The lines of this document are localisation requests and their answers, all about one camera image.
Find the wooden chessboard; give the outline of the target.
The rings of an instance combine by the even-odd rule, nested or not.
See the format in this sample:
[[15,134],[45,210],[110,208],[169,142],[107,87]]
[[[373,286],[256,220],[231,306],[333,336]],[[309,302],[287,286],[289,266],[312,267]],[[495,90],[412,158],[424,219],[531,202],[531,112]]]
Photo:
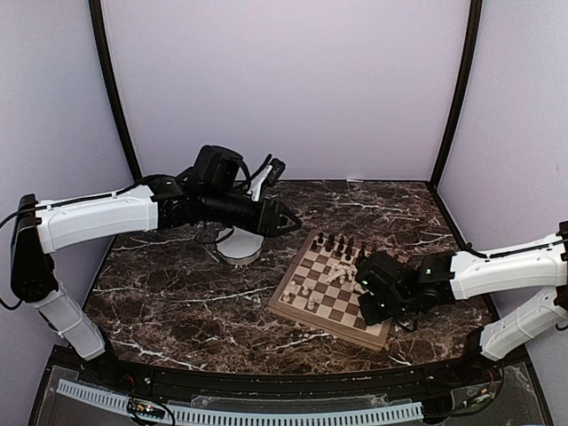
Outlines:
[[[362,241],[346,236],[335,236],[334,247],[327,245],[329,235],[312,231],[299,249],[279,286],[272,295],[268,308],[288,320],[307,327],[314,327],[334,337],[355,343],[372,350],[381,350],[391,323],[368,326],[359,310],[359,296],[365,293],[354,281],[355,261],[364,249],[370,247]],[[310,290],[302,295],[302,287]],[[289,291],[290,301],[283,302],[284,291]],[[307,309],[308,299],[313,296],[315,307]]]

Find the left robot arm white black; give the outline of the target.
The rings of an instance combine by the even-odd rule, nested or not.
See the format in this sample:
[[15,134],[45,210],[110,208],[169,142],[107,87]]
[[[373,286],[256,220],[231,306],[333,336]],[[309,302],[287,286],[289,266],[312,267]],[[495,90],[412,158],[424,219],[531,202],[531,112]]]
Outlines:
[[39,201],[32,193],[4,219],[13,222],[10,290],[16,304],[33,306],[51,329],[85,361],[106,387],[125,379],[112,345],[67,293],[56,273],[54,253],[116,235],[217,223],[265,238],[292,233],[301,219],[282,201],[263,191],[276,184],[286,165],[266,156],[250,172],[241,154],[222,146],[203,146],[192,166],[176,176],[153,174],[116,191],[64,200]]

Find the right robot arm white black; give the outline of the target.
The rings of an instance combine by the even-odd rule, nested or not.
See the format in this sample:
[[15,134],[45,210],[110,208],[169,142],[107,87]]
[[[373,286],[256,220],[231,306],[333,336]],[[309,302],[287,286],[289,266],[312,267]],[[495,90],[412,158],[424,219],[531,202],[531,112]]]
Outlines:
[[454,363],[453,377],[471,385],[485,373],[488,359],[503,359],[549,328],[566,329],[567,224],[540,240],[500,250],[428,255],[416,268],[385,252],[361,256],[355,281],[365,290],[359,306],[368,325],[482,294],[539,288],[509,315],[469,334],[468,353]]

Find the white scalloped bowl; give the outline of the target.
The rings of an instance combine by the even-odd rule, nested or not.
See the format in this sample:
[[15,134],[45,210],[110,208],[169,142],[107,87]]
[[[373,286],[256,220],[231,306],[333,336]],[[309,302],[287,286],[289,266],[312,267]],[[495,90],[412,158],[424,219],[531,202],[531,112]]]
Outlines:
[[256,261],[261,254],[265,237],[238,227],[226,227],[214,240],[217,253],[228,264],[244,266]]

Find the black front rail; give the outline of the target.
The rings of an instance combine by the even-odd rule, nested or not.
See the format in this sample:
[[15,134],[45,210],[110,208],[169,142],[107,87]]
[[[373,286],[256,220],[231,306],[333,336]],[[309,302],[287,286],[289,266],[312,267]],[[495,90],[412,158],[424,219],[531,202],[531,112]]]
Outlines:
[[56,367],[88,384],[103,386],[143,399],[166,402],[194,397],[236,399],[324,399],[385,394],[389,399],[438,400],[449,407],[450,392],[488,382],[486,369],[498,370],[528,360],[521,346],[500,361],[480,361],[463,355],[414,367],[323,375],[237,375],[154,367],[116,359],[114,375],[104,381],[99,367],[86,367],[74,350],[56,345],[44,369],[43,379]]

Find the black left frame post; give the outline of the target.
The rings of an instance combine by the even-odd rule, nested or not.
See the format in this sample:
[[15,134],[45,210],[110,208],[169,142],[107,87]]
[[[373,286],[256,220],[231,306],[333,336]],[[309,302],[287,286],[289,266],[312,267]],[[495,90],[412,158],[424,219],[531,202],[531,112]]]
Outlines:
[[92,32],[99,57],[99,67],[106,88],[106,95],[114,119],[114,125],[119,137],[122,153],[128,165],[130,176],[133,181],[136,181],[142,177],[142,172],[130,136],[125,113],[122,108],[122,100],[114,74],[113,62],[107,39],[105,19],[103,16],[103,4],[100,0],[89,0],[88,5],[90,9]]

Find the black frame post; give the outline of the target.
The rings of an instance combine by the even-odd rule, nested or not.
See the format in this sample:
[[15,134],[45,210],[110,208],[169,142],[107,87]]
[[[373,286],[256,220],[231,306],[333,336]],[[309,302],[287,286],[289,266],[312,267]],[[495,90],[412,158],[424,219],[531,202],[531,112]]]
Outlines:
[[440,142],[437,159],[435,161],[429,181],[430,187],[433,191],[437,191],[443,177],[443,173],[446,168],[446,163],[449,158],[452,144],[454,142],[455,133],[457,131],[458,123],[461,117],[462,107],[466,97],[466,91],[469,84],[469,76],[477,45],[477,35],[480,27],[482,8],[482,0],[469,1],[469,14],[461,53],[461,61],[458,69],[456,83],[454,86],[454,94],[448,112],[444,133]]
[[105,19],[103,16],[103,4],[100,0],[89,0],[88,5],[90,9],[92,32],[99,57],[99,67],[106,88],[106,95],[114,119],[114,125],[119,137],[122,153],[128,165],[130,176],[133,181],[136,181],[142,177],[142,172],[130,136],[125,113],[122,108],[122,100],[114,74],[113,62],[107,39]]

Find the black right frame post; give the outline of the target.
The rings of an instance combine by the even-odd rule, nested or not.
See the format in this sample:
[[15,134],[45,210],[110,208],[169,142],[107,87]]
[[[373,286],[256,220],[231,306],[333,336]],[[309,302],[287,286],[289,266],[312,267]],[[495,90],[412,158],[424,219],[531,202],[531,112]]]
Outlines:
[[455,133],[457,131],[458,123],[461,117],[462,107],[466,97],[466,91],[469,84],[469,76],[477,45],[477,35],[480,27],[482,8],[482,0],[469,1],[469,14],[461,53],[461,61],[458,69],[456,83],[454,86],[454,94],[448,112],[444,133],[440,142],[437,159],[435,161],[429,181],[430,187],[433,191],[437,191],[443,177],[443,173],[446,168],[446,163],[449,158],[452,144],[454,142]]

